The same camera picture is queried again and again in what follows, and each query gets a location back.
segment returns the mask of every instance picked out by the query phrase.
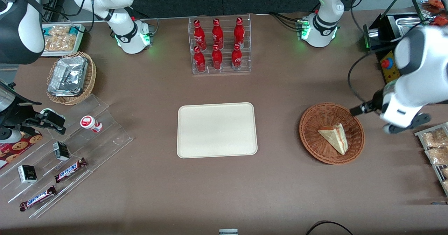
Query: small black box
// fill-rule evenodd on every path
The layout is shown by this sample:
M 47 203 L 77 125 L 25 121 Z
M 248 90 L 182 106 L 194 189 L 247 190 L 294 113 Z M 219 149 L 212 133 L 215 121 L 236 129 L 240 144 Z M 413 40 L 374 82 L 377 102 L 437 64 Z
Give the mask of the small black box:
M 67 145 L 62 142 L 54 142 L 53 151 L 55 152 L 56 159 L 58 160 L 70 159 L 69 149 L 67 149 Z
M 37 182 L 36 170 L 33 166 L 21 165 L 17 167 L 19 171 L 20 181 L 23 184 L 31 184 Z

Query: cookie box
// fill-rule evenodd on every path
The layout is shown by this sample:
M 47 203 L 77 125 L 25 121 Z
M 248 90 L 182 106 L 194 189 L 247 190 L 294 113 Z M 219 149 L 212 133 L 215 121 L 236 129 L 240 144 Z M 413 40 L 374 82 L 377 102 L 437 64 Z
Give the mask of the cookie box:
M 82 24 L 70 24 L 70 23 L 51 23 L 42 24 L 42 31 L 45 38 L 45 49 L 41 57 L 56 57 L 66 56 L 78 51 L 83 39 L 83 33 L 78 32 L 76 29 L 84 31 L 85 28 Z M 66 41 L 65 38 L 73 37 L 73 40 Z
M 42 135 L 36 130 L 34 136 L 22 133 L 22 139 L 19 142 L 0 144 L 0 170 L 41 139 Z

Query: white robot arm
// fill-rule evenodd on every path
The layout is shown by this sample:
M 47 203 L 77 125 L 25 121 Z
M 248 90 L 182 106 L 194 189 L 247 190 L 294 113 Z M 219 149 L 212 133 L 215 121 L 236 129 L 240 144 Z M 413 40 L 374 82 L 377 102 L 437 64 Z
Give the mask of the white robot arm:
M 151 45 L 154 27 L 133 21 L 124 7 L 133 0 L 90 0 L 83 9 L 93 11 L 107 21 L 115 33 L 118 45 L 129 54 L 142 51 Z M 0 12 L 0 62 L 30 64 L 42 54 L 45 41 L 42 33 L 42 0 L 7 0 Z M 75 0 L 81 6 L 83 0 Z
M 42 33 L 42 0 L 7 0 L 0 12 L 0 62 L 30 64 L 45 47 Z
M 337 24 L 344 13 L 344 4 L 341 0 L 319 0 L 319 2 L 319 12 L 312 13 L 302 20 L 305 24 L 301 39 L 314 47 L 325 47 L 334 38 Z
M 419 113 L 427 104 L 448 100 L 448 28 L 424 26 L 408 32 L 395 48 L 400 77 L 351 110 L 352 115 L 381 110 L 386 133 L 399 133 L 429 122 Z
M 83 0 L 74 0 L 78 6 Z M 118 45 L 128 54 L 135 54 L 150 46 L 153 27 L 141 21 L 133 21 L 124 9 L 132 5 L 134 0 L 91 0 L 92 4 L 84 4 L 82 8 L 95 13 L 105 20 L 115 33 Z

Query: red emergency stop button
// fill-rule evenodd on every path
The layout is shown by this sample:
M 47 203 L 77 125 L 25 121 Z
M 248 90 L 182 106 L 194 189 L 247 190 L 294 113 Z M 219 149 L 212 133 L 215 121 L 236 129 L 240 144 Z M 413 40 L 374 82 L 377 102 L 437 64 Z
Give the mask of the red emergency stop button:
M 383 67 L 384 69 L 390 69 L 393 66 L 393 60 L 392 58 L 387 58 L 383 61 L 381 61 L 381 67 Z
M 390 64 L 391 64 L 390 61 L 386 59 L 381 62 L 381 67 L 386 69 L 387 67 L 389 67 Z

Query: aluminum foil container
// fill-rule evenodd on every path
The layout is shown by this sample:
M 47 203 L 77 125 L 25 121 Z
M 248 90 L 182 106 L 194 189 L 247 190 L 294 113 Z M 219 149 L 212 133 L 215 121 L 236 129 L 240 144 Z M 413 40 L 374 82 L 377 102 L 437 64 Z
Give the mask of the aluminum foil container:
M 79 96 L 83 93 L 88 60 L 82 56 L 61 58 L 48 85 L 53 96 Z

